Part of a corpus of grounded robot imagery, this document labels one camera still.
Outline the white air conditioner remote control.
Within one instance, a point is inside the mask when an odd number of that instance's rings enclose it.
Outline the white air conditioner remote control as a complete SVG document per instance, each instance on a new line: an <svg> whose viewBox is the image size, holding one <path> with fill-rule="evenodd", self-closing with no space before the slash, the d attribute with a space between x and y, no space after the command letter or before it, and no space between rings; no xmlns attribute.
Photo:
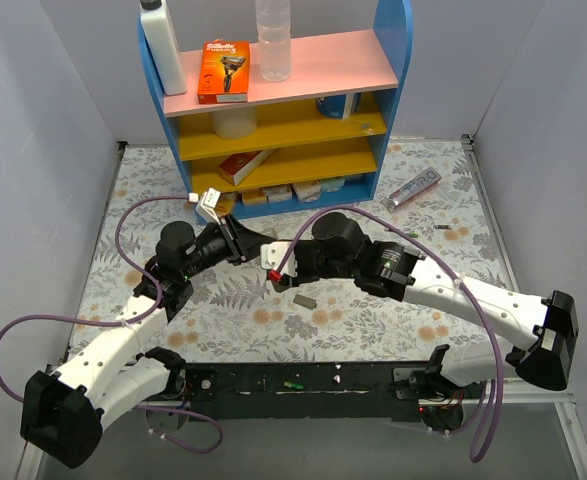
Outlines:
<svg viewBox="0 0 587 480"><path fill-rule="evenodd" d="M274 240L272 242L275 241L290 241L290 240L280 240L276 231L274 229L268 229L265 231L265 235L269 236L269 237L273 237ZM278 281L278 282L274 282L269 280L273 286L273 289L275 292L277 293L283 293L284 291L288 290L290 288L290 284L291 284L291 279L285 277L284 279Z"/></svg>

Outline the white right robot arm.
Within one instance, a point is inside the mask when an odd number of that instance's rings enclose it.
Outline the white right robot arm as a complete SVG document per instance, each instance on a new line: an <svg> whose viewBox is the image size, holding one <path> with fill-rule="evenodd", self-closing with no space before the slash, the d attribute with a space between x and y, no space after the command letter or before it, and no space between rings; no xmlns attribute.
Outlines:
<svg viewBox="0 0 587 480"><path fill-rule="evenodd" d="M501 380L507 368L533 386L567 388L579 334L571 295L527 295L464 277L413 239L373 241L356 221L330 209L303 227L311 239L294 237L270 274L274 283L297 287L351 279L372 296L441 310L485 329L486 348L434 351L422 375L433 395L444 398L471 383Z"/></svg>

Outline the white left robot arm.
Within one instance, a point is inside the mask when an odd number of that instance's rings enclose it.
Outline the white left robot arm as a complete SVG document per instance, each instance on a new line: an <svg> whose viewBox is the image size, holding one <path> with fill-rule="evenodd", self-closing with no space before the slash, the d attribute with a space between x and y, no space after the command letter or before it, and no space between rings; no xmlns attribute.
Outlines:
<svg viewBox="0 0 587 480"><path fill-rule="evenodd" d="M84 463L103 431L151 397L187 400L193 393L185 360L143 345L180 312L194 288L192 277L221 262L257 258L273 237L244 227L233 216L206 225L200 234L183 221L167 224L145 277L119 316L75 357L26 383L20 435L69 468Z"/></svg>

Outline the grey remote battery cover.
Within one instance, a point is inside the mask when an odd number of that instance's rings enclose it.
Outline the grey remote battery cover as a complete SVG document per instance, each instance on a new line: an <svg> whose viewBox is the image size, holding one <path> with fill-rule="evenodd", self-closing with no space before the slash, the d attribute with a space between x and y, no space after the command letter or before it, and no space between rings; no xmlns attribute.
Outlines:
<svg viewBox="0 0 587 480"><path fill-rule="evenodd" d="M314 309L317 305L314 299L299 294L294 296L293 303L307 309Z"/></svg>

